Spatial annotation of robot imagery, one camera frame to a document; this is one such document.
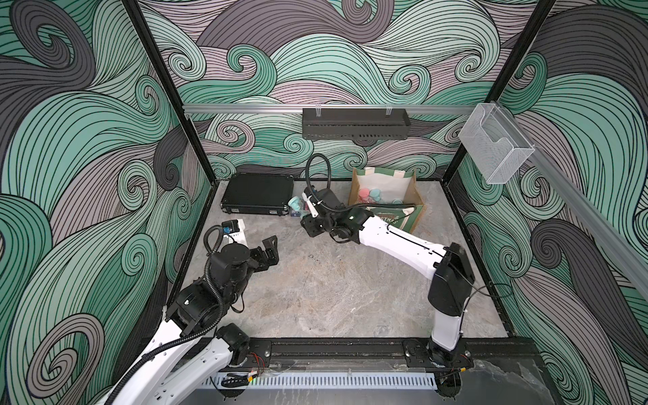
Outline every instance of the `gray marble floor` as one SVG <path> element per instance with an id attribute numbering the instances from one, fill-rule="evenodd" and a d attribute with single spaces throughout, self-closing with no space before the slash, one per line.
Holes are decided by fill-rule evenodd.
<path id="1" fill-rule="evenodd" d="M 325 182 L 313 184 L 318 189 L 325 187 Z M 251 248 L 277 235 L 280 261 L 252 276 L 244 294 L 245 311 L 236 314 L 230 310 L 221 325 L 234 322 L 258 338 L 430 334 L 430 281 L 419 272 L 374 248 L 333 243 L 326 234 L 310 238 L 298 217 L 225 214 L 220 200 L 226 187 L 226 182 L 219 184 L 203 232 L 225 220 L 241 218 Z M 304 187 L 305 183 L 295 182 L 294 194 L 301 194 Z M 334 181 L 331 188 L 345 202 L 351 182 Z M 457 242 L 466 246 L 441 185 L 420 181 L 417 188 L 427 208 L 413 234 L 444 245 Z M 183 286 L 202 275 L 205 255 L 201 238 Z M 472 257 L 470 261 L 477 277 L 475 285 L 482 286 Z M 491 299 L 479 294 L 470 301 L 463 330 L 468 338 L 507 336 Z"/>

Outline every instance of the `swirl pattern wallpaper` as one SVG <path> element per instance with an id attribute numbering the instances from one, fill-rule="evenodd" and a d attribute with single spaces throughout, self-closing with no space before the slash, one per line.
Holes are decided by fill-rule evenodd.
<path id="1" fill-rule="evenodd" d="M 93 403 L 210 184 L 120 0 L 0 1 L 0 94 L 0 403 Z"/>
<path id="2" fill-rule="evenodd" d="M 648 3 L 591 3 L 545 21 L 500 101 L 648 262 Z M 542 173 L 486 185 L 467 156 L 450 188 L 565 403 L 646 404 L 648 303 Z"/>
<path id="3" fill-rule="evenodd" d="M 573 0 L 570 4 L 586 4 Z M 483 102 L 534 0 L 140 0 L 184 103 Z M 406 141 L 305 141 L 300 115 L 192 116 L 218 177 L 304 176 L 326 154 L 441 178 L 466 117 L 412 116 Z"/>

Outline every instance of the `black frame post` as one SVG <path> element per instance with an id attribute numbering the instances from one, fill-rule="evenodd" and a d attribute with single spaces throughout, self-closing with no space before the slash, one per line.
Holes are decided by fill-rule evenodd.
<path id="1" fill-rule="evenodd" d="M 214 171 L 209 164 L 205 150 L 200 145 L 200 138 L 196 133 L 195 127 L 185 116 L 185 110 L 182 107 L 182 98 L 180 98 L 180 94 L 178 93 L 176 86 L 173 84 L 173 79 L 171 79 L 171 75 L 164 63 L 164 59 L 162 59 L 162 54 L 157 48 L 156 41 L 153 38 L 151 30 L 148 28 L 148 24 L 146 24 L 146 19 L 144 18 L 142 9 L 139 7 L 137 0 L 122 0 L 122 3 L 128 13 L 128 17 L 130 17 L 133 27 L 135 27 L 137 36 L 139 37 L 146 54 L 151 60 L 153 69 L 155 69 L 157 77 L 160 79 L 162 88 L 167 94 L 169 101 L 171 101 L 171 106 L 178 116 L 180 125 L 182 125 L 182 128 L 185 130 L 185 135 L 189 139 L 189 142 L 198 157 L 198 161 L 207 175 L 209 183 L 213 186 L 216 184 L 216 174 L 214 174 Z"/>

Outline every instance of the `gray swirl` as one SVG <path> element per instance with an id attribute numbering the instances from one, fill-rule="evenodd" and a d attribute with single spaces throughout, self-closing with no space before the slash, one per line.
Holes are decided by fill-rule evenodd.
<path id="1" fill-rule="evenodd" d="M 237 1 L 212 21 L 196 41 L 199 47 L 230 49 L 245 43 L 271 55 L 285 43 L 309 34 L 333 34 L 356 43 L 378 38 L 394 11 L 393 0 L 378 0 L 376 14 L 367 20 L 371 7 L 342 3 L 342 17 L 326 0 Z"/>
<path id="2" fill-rule="evenodd" d="M 95 57 L 81 29 L 59 6 L 47 0 L 16 0 L 9 18 L 18 40 L 44 66 L 0 55 L 0 168 L 11 139 L 27 113 L 43 100 L 65 91 L 81 90 L 95 77 Z M 74 49 L 50 34 L 49 44 L 38 35 L 43 26 L 61 30 Z"/>
<path id="3" fill-rule="evenodd" d="M 74 349 L 68 347 L 56 354 L 47 369 L 50 374 L 58 372 L 53 378 L 43 376 L 42 371 L 47 355 L 56 343 L 74 333 L 82 333 L 87 338 L 87 360 L 58 405 L 76 405 L 81 399 L 104 351 L 104 329 L 101 322 L 90 314 L 75 314 L 63 319 L 47 333 L 47 336 L 38 345 L 29 363 L 26 378 L 27 389 L 32 397 L 41 399 L 51 397 L 67 385 L 78 359 Z"/>

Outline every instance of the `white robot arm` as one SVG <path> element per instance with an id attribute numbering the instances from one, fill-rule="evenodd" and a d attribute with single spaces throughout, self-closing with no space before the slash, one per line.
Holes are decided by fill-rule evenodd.
<path id="1" fill-rule="evenodd" d="M 310 215 L 302 218 L 301 225 L 311 237 L 328 232 L 334 239 L 371 246 L 432 280 L 428 293 L 434 308 L 432 341 L 446 352 L 453 351 L 475 281 L 465 250 L 458 244 L 446 247 L 417 238 L 362 207 L 345 207 L 328 188 L 307 188 L 302 197 Z"/>
<path id="2" fill-rule="evenodd" d="M 229 307 L 242 295 L 252 273 L 262 272 L 278 263 L 277 237 L 263 241 L 265 251 L 261 248 L 249 249 L 243 233 L 245 225 L 242 220 L 228 221 L 212 229 L 216 228 L 220 228 L 219 240 L 223 240 L 224 235 L 229 235 L 229 238 L 223 240 L 226 243 L 220 252 L 220 242 L 216 243 L 214 250 L 207 248 L 210 259 L 205 271 L 211 272 L 224 304 Z M 109 390 L 97 405 L 179 404 L 218 370 L 244 362 L 249 337 L 230 323 L 218 329 L 214 338 L 199 354 L 172 374 L 170 373 L 173 367 L 200 341 L 202 335 L 169 347 L 150 361 L 137 366 L 140 360 L 154 349 L 180 337 L 194 336 L 196 330 L 204 330 L 205 325 L 213 322 L 217 313 L 216 301 L 203 277 L 184 288 L 169 307 L 166 319 L 163 318 L 142 355 L 131 366 L 129 371 L 132 370 L 133 373 L 127 373 L 120 384 Z"/>

